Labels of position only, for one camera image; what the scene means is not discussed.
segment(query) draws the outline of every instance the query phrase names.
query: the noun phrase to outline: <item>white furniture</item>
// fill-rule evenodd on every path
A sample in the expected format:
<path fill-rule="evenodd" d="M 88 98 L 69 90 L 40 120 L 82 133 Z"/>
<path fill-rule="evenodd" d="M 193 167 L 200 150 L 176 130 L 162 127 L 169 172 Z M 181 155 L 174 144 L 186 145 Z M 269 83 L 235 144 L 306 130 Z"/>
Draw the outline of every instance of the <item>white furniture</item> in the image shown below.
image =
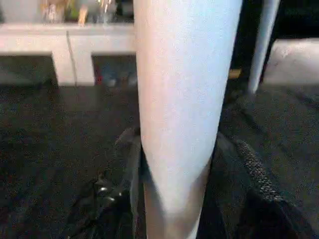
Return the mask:
<path fill-rule="evenodd" d="M 136 53 L 132 24 L 77 26 L 68 32 L 77 85 L 95 84 L 92 56 Z"/>
<path fill-rule="evenodd" d="M 135 54 L 132 24 L 2 24 L 0 55 L 52 55 L 59 85 L 94 85 L 92 55 Z"/>

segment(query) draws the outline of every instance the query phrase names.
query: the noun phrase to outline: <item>black fabric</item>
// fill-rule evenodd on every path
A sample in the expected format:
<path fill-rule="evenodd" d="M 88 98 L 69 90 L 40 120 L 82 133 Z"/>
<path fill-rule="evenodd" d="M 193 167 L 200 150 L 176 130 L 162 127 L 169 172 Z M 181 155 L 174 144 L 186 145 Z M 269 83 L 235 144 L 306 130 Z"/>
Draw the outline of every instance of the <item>black fabric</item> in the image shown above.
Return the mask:
<path fill-rule="evenodd" d="M 116 140 L 114 157 L 126 158 L 126 173 L 119 185 L 106 177 L 107 171 L 82 187 L 72 206 L 61 238 L 146 238 L 139 128 L 126 129 Z"/>
<path fill-rule="evenodd" d="M 258 155 L 236 144 L 218 134 L 197 238 L 317 238 L 300 211 L 263 182 L 268 173 L 251 160 Z"/>
<path fill-rule="evenodd" d="M 257 152 L 282 196 L 319 232 L 318 86 L 262 86 L 222 112 L 219 130 Z"/>

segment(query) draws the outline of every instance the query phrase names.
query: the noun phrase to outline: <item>white cylinder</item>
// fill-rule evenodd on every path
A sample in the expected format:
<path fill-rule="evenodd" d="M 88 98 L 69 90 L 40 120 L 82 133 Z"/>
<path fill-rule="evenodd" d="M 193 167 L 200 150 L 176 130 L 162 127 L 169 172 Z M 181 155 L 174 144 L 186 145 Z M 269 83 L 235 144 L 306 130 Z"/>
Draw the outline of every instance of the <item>white cylinder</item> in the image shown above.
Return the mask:
<path fill-rule="evenodd" d="M 241 0 L 135 0 L 149 239 L 194 239 Z"/>
<path fill-rule="evenodd" d="M 263 72 L 266 54 L 273 32 L 280 0 L 264 0 L 258 27 L 255 52 L 250 69 L 248 92 L 254 94 L 259 86 L 260 77 Z"/>

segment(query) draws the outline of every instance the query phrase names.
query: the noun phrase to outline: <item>dark carpet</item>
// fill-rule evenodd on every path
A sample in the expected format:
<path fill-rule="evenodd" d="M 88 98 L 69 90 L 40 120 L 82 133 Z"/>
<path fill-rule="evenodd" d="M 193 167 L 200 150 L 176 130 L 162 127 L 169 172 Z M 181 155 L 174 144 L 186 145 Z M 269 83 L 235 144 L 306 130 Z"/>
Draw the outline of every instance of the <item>dark carpet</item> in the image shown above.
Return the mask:
<path fill-rule="evenodd" d="M 0 238 L 57 238 L 81 186 L 125 162 L 116 138 L 139 125 L 137 89 L 0 88 Z"/>

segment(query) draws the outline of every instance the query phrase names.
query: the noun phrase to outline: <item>white table leg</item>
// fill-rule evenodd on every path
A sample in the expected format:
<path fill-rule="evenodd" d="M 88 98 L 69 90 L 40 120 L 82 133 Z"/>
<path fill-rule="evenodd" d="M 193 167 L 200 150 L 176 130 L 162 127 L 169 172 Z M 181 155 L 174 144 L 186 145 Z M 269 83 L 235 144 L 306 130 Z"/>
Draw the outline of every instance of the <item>white table leg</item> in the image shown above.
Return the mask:
<path fill-rule="evenodd" d="M 95 84 L 93 55 L 135 54 L 135 36 L 127 35 L 70 35 L 77 85 Z"/>
<path fill-rule="evenodd" d="M 196 238 L 241 2 L 134 1 L 149 239 Z"/>

